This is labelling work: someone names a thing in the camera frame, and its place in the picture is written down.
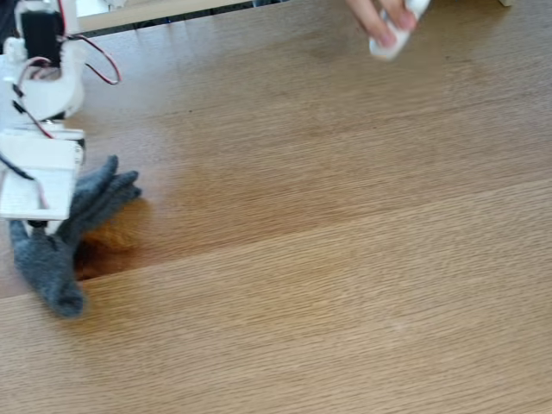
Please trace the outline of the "person's hand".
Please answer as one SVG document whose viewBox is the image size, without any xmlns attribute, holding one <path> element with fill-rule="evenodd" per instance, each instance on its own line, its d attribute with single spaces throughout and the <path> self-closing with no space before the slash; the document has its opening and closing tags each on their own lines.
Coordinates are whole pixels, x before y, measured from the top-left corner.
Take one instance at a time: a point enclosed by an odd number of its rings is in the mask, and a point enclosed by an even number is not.
<svg viewBox="0 0 552 414">
<path fill-rule="evenodd" d="M 371 0 L 347 0 L 346 4 L 361 27 L 382 47 L 393 46 L 397 39 L 381 17 L 381 10 L 397 28 L 411 32 L 417 26 L 417 17 L 406 7 L 405 1 L 381 0 L 376 6 Z"/>
</svg>

